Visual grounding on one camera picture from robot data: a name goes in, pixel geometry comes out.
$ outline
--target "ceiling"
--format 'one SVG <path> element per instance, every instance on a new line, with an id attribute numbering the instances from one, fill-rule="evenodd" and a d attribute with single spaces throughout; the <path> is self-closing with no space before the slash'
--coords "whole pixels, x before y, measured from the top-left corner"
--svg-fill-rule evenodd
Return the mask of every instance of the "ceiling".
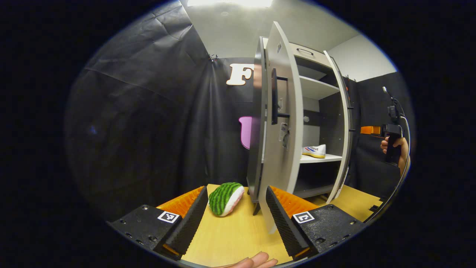
<path id="1" fill-rule="evenodd" d="M 258 37 L 269 35 L 277 21 L 288 40 L 312 49 L 330 50 L 359 35 L 324 8 L 302 0 L 273 0 L 271 7 L 219 3 L 187 7 L 180 0 L 207 51 L 220 58 L 253 58 Z"/>

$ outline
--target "cabinet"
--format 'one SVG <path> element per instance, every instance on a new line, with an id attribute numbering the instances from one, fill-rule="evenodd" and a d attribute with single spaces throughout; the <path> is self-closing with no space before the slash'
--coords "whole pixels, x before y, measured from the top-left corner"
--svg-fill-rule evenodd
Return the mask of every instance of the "cabinet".
<path id="1" fill-rule="evenodd" d="M 260 37 L 255 56 L 248 186 L 270 232 L 268 185 L 299 197 L 336 198 L 348 170 L 351 147 L 349 101 L 334 59 L 324 51 L 290 43 L 277 22 Z M 301 154 L 326 145 L 326 157 Z"/>

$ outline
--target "cabinet door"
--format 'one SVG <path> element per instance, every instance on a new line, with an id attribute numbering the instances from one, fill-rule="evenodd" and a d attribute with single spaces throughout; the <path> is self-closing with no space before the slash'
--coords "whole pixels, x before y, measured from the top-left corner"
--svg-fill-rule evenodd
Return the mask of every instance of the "cabinet door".
<path id="1" fill-rule="evenodd" d="M 255 55 L 255 70 L 253 75 L 253 114 L 251 116 L 251 136 L 247 173 L 249 195 L 253 202 L 258 201 L 261 162 L 264 150 L 266 105 L 268 103 L 268 80 L 264 48 L 263 37 L 260 37 Z"/>
<path id="2" fill-rule="evenodd" d="M 338 196 L 340 190 L 342 189 L 342 185 L 344 180 L 347 176 L 348 166 L 349 166 L 349 157 L 350 157 L 350 148 L 352 147 L 352 136 L 349 134 L 349 126 L 351 122 L 351 114 L 349 113 L 348 107 L 350 103 L 348 102 L 348 94 L 346 90 L 346 85 L 344 80 L 342 79 L 342 75 L 340 70 L 335 62 L 335 60 L 329 56 L 327 51 L 324 51 L 327 59 L 330 62 L 332 69 L 334 70 L 334 74 L 337 78 L 337 84 L 339 85 L 340 95 L 342 99 L 342 106 L 344 112 L 344 146 L 342 148 L 342 160 L 340 161 L 340 168 L 337 174 L 336 182 L 334 183 L 334 187 L 332 188 L 331 193 L 329 194 L 329 198 L 327 199 L 327 204 L 329 204 L 334 198 Z"/>
<path id="3" fill-rule="evenodd" d="M 271 185 L 293 193 L 299 172 L 303 131 L 298 66 L 288 39 L 277 22 L 273 23 L 269 33 L 266 60 L 268 116 L 258 199 L 267 229 L 274 233 L 276 226 L 266 204 L 266 189 Z"/>

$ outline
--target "cabinet shelf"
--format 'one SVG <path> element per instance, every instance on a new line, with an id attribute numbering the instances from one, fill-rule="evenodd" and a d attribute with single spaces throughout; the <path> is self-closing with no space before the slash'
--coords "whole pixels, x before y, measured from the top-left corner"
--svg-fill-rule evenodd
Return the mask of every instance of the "cabinet shelf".
<path id="1" fill-rule="evenodd" d="M 320 163 L 320 162 L 332 162 L 342 160 L 341 156 L 326 154 L 326 158 L 315 158 L 309 155 L 301 155 L 301 164 L 306 163 Z"/>
<path id="2" fill-rule="evenodd" d="M 320 100 L 329 97 L 332 94 L 340 92 L 339 88 L 330 84 L 308 78 L 306 76 L 299 76 L 301 81 L 302 96 Z"/>

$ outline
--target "human hand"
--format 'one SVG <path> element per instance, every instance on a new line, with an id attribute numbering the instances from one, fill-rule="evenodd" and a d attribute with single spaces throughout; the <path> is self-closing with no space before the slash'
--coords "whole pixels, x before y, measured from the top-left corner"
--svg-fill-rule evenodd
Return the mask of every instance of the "human hand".
<path id="1" fill-rule="evenodd" d="M 268 260 L 266 252 L 259 252 L 252 258 L 246 258 L 240 262 L 215 268 L 270 268 L 278 263 L 277 259 Z"/>
<path id="2" fill-rule="evenodd" d="M 398 158 L 398 168 L 400 168 L 400 175 L 403 174 L 403 170 L 405 169 L 405 163 L 407 162 L 407 154 L 408 154 L 408 143 L 407 139 L 405 138 L 398 138 L 395 140 L 393 143 L 394 147 L 397 147 L 401 145 L 401 154 L 400 157 Z M 384 154 L 387 154 L 387 148 L 388 148 L 388 137 L 385 138 L 385 140 L 382 141 L 380 144 L 380 148 L 382 148 L 382 151 Z"/>

